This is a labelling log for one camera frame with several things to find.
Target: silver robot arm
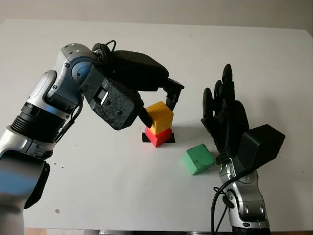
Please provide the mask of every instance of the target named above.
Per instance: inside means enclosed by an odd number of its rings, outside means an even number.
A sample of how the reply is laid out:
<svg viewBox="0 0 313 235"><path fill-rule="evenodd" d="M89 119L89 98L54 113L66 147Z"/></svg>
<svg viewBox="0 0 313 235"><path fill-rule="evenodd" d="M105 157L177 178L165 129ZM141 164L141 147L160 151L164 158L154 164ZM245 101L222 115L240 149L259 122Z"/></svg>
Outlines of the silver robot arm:
<svg viewBox="0 0 313 235"><path fill-rule="evenodd" d="M49 174L59 130L80 103L79 91L97 56L82 44L63 47L22 112L0 139L0 234L23 234L23 210L36 203Z"/></svg>
<svg viewBox="0 0 313 235"><path fill-rule="evenodd" d="M213 95L209 88L204 90L201 119L220 153L216 161L221 166L223 183L220 188L214 188L211 233L216 234L220 225L215 229L214 212L222 194L226 205L223 216L228 210L235 235L270 235L256 169L277 157L285 135L267 124L249 128L245 108L235 99L230 64L225 66L222 79L216 82Z"/></svg>
<svg viewBox="0 0 313 235"><path fill-rule="evenodd" d="M23 210L41 198L49 176L45 159L80 114L83 96L115 130L130 126L137 116L151 127L138 91L163 88L166 105L174 109L184 86L151 57L114 51L115 45L113 40L92 50L82 44L61 48L54 70L42 75L7 126L0 139L0 235L23 234Z"/></svg>

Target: white tabletop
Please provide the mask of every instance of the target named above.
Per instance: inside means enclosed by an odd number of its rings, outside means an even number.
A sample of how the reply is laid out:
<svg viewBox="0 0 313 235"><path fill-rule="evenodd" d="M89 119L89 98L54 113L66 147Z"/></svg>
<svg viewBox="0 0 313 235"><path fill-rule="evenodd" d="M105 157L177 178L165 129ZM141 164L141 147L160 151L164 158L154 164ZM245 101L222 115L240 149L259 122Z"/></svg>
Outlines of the white tabletop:
<svg viewBox="0 0 313 235"><path fill-rule="evenodd" d="M208 231L218 167L191 176L182 156L200 143L216 152L200 123L202 92L230 63L250 127L268 123L286 135L277 159L258 170L271 229L313 229L313 40L304 30L6 20L0 25L1 130L62 46L91 48L111 39L116 49L150 55L185 86L174 110L177 143L142 143L140 120L117 132L85 104L47 160L50 177L42 199L24 212L26 227ZM141 94L146 106L165 100L162 89ZM223 209L219 203L216 217ZM230 230L228 217L220 230Z"/></svg>

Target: wire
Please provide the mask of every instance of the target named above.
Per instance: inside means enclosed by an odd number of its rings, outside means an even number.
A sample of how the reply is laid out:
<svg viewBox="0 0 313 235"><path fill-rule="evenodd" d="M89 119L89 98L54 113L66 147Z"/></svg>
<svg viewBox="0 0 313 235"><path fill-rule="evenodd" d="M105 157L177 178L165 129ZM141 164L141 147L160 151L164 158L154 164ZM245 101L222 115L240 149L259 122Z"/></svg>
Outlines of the wire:
<svg viewBox="0 0 313 235"><path fill-rule="evenodd" d="M242 177L245 177L246 175L248 174L251 174L252 172L254 171L254 169L250 169L248 171L245 171L241 174L238 174L237 176L235 176L234 178L226 181L224 184L222 184L222 186L217 190L215 191L215 189L217 187L214 187L214 191L216 192L215 195L214 195L214 198L213 198L213 202L212 202L212 207L211 207L211 234L212 235L216 235L216 232L214 231L214 213L215 213L215 206L216 206L216 202L217 202L217 199L219 198L219 195L220 194L223 194L223 190L228 186L230 185L231 183L239 180L240 178Z"/></svg>
<svg viewBox="0 0 313 235"><path fill-rule="evenodd" d="M215 233L216 233L216 234L217 234L217 231L219 230L220 225L221 225L221 223L222 223L222 221L223 221L223 219L224 219L224 216L225 216L225 214L226 214L227 208L228 208L228 206L226 205L226 206L225 206L225 209L224 209L224 212L223 212L223 214L222 214L222 216L221 216L221 219L220 219L220 221L219 221L219 223L218 223L218 225L217 225L217 227L216 227L216 230L215 230Z"/></svg>
<svg viewBox="0 0 313 235"><path fill-rule="evenodd" d="M217 192L219 189L220 189L220 188L218 188L218 187L213 187L213 190L214 190L215 192ZM222 191L220 194L223 195L223 196L226 196L226 193L225 193L224 191ZM218 225L217 225L217 227L216 227L215 233L217 233L218 230L219 230L219 228L220 228L220 225L221 225L221 223L222 223L222 221L223 221L223 219L224 219L224 216L225 216L225 214L226 214L227 207L228 207L228 206L225 205L224 212L223 212L223 214L222 214L222 216L221 216L221 218L220 218L220 221L219 221L219 223L218 223Z"/></svg>
<svg viewBox="0 0 313 235"><path fill-rule="evenodd" d="M115 50L115 46L116 46L116 40L111 40L109 42L106 43L106 45L110 44L110 43L114 43L111 52L113 52Z"/></svg>
<svg viewBox="0 0 313 235"><path fill-rule="evenodd" d="M75 123L75 120L77 119L77 117L80 115L82 109L83 109L83 101L84 101L84 97L82 95L80 95L80 100L79 103L76 105L75 109L73 110L73 112L70 115L70 120L68 121L68 123L62 128L62 130L59 132L55 143L59 142L60 139L63 137L63 135L69 130L69 128Z"/></svg>

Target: wooden block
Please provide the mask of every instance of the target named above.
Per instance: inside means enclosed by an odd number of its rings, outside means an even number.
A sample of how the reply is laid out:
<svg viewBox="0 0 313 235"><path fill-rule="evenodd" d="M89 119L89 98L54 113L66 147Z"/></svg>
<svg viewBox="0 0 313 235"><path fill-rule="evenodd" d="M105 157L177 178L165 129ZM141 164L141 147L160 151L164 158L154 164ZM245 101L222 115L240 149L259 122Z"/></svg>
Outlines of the wooden block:
<svg viewBox="0 0 313 235"><path fill-rule="evenodd" d="M154 147L159 147L160 145L167 142L172 135L172 129L167 129L157 135L154 135L152 131L146 127L146 136L151 141L151 143L154 145Z"/></svg>
<svg viewBox="0 0 313 235"><path fill-rule="evenodd" d="M215 158L204 144L188 149L183 160L192 175L208 169L215 163Z"/></svg>
<svg viewBox="0 0 313 235"><path fill-rule="evenodd" d="M174 113L164 104L163 101L149 106L146 110L152 118L152 127L150 130L154 135L172 127Z"/></svg>

